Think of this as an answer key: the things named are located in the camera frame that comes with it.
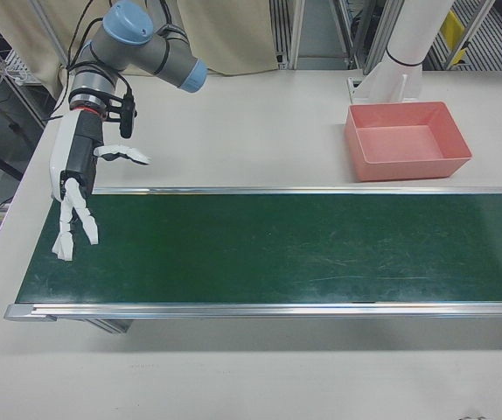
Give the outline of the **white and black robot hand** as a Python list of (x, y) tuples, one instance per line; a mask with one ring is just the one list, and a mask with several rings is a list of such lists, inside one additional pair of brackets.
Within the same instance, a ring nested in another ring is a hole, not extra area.
[(136, 148), (103, 142), (103, 119), (90, 108), (76, 108), (60, 122), (49, 164), (52, 197), (60, 203), (59, 233), (52, 252), (73, 259), (73, 221), (78, 218), (92, 245), (99, 243), (98, 227), (87, 207), (93, 191), (97, 161), (126, 158), (140, 165), (150, 158)]

